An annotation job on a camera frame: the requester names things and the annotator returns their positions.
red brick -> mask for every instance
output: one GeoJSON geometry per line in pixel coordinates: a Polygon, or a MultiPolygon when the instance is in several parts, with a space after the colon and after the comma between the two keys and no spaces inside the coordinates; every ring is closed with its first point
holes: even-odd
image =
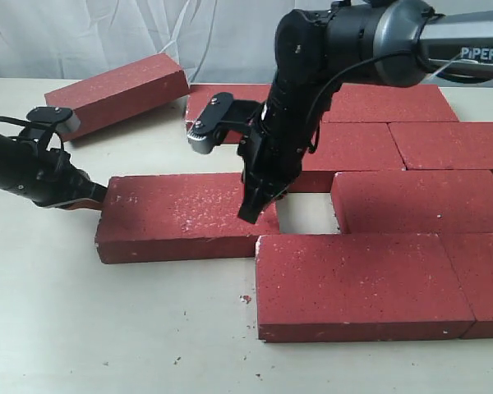
{"type": "Polygon", "coordinates": [[[441,340],[461,337],[474,321],[437,235],[281,235],[259,242],[262,340],[441,340]]]}
{"type": "Polygon", "coordinates": [[[493,234],[442,236],[476,322],[464,338],[493,338],[493,234]]]}
{"type": "Polygon", "coordinates": [[[303,159],[292,192],[329,193],[334,174],[340,171],[404,169],[384,123],[323,123],[320,130],[320,146],[303,159]]]}
{"type": "Polygon", "coordinates": [[[324,116],[328,122],[458,121],[436,85],[392,88],[344,85],[324,116]]]}
{"type": "Polygon", "coordinates": [[[493,232],[493,174],[483,170],[339,172],[342,233],[493,232]]]}
{"type": "Polygon", "coordinates": [[[103,263],[253,257],[278,234],[272,205],[253,226],[239,218],[241,174],[114,177],[96,235],[103,263]]]}
{"type": "MultiPolygon", "coordinates": [[[[187,131],[203,112],[206,105],[212,97],[221,92],[233,94],[238,100],[253,100],[260,103],[264,102],[270,91],[270,85],[267,84],[198,84],[191,86],[190,96],[187,101],[187,112],[185,114],[185,123],[187,131]]],[[[241,135],[237,131],[230,131],[225,144],[237,144],[241,135]]]]}
{"type": "Polygon", "coordinates": [[[492,170],[493,122],[392,123],[410,170],[492,170]]]}
{"type": "Polygon", "coordinates": [[[63,135],[75,140],[189,93],[186,75],[160,53],[81,80],[44,96],[46,104],[75,110],[80,129],[63,135]]]}

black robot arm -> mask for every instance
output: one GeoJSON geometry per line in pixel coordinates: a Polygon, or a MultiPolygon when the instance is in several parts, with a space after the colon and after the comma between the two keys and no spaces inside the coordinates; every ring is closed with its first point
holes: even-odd
{"type": "Polygon", "coordinates": [[[54,135],[80,125],[71,109],[39,107],[29,112],[27,121],[0,117],[0,122],[23,126],[18,136],[0,135],[1,190],[41,208],[101,209],[107,189],[71,164],[62,139],[59,148],[48,148],[54,135]]]}
{"type": "Polygon", "coordinates": [[[202,154],[230,130],[242,133],[239,218],[255,223],[285,196],[303,156],[316,151],[321,118],[343,83],[407,88],[433,73],[463,84],[493,79],[493,11],[444,16],[422,0],[366,2],[289,12],[275,34],[277,71],[266,101],[217,94],[189,130],[202,154]]]}

table surface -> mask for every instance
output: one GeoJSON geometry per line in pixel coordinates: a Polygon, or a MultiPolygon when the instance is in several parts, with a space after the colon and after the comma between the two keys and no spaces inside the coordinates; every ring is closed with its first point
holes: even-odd
{"type": "MultiPolygon", "coordinates": [[[[25,118],[45,92],[72,82],[0,79],[0,115],[25,118]]],[[[462,121],[493,121],[493,89],[442,91],[462,121]]],[[[233,146],[191,151],[183,105],[69,144],[72,162],[104,184],[241,171],[233,146]]],[[[284,231],[336,230],[328,195],[293,195],[278,210],[284,231]]],[[[493,393],[493,340],[265,344],[256,339],[253,259],[105,266],[98,220],[0,191],[1,394],[493,393]]]]}

red paver brick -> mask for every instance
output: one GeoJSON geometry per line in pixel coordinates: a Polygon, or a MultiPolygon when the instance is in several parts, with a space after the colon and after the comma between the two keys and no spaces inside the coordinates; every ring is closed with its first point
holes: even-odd
{"type": "Polygon", "coordinates": [[[493,338],[493,234],[442,236],[476,322],[464,338],[493,338]]]}
{"type": "Polygon", "coordinates": [[[493,232],[487,170],[339,172],[331,195],[342,233],[493,232]]]}
{"type": "Polygon", "coordinates": [[[411,88],[344,85],[334,94],[328,122],[458,121],[436,85],[411,88]]]}
{"type": "Polygon", "coordinates": [[[237,218],[241,174],[114,177],[96,243],[104,263],[253,257],[278,234],[272,205],[252,226],[237,218]]]}
{"type": "Polygon", "coordinates": [[[492,170],[493,122],[392,123],[410,170],[492,170]]]}
{"type": "Polygon", "coordinates": [[[75,140],[187,95],[183,69],[160,53],[78,81],[44,95],[46,104],[75,110],[78,131],[62,135],[75,140]]]}
{"type": "Polygon", "coordinates": [[[303,159],[302,174],[290,191],[329,193],[340,171],[404,169],[389,128],[384,123],[322,123],[320,146],[303,159]]]}
{"type": "MultiPolygon", "coordinates": [[[[191,86],[190,96],[187,101],[185,123],[187,131],[203,112],[212,97],[221,92],[233,94],[238,100],[254,100],[264,102],[270,92],[270,84],[194,84],[191,86]]],[[[241,135],[236,131],[230,131],[224,140],[225,144],[237,144],[241,135]]]]}
{"type": "Polygon", "coordinates": [[[259,338],[441,340],[474,321],[437,235],[263,236],[259,338]]]}

white curtain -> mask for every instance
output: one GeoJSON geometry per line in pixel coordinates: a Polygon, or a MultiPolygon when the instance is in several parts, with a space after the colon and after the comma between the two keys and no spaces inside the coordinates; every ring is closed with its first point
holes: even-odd
{"type": "MultiPolygon", "coordinates": [[[[270,82],[274,30],[330,0],[0,0],[0,77],[84,79],[167,53],[190,82],[270,82]]],[[[438,11],[493,0],[429,0],[438,11]]]]}

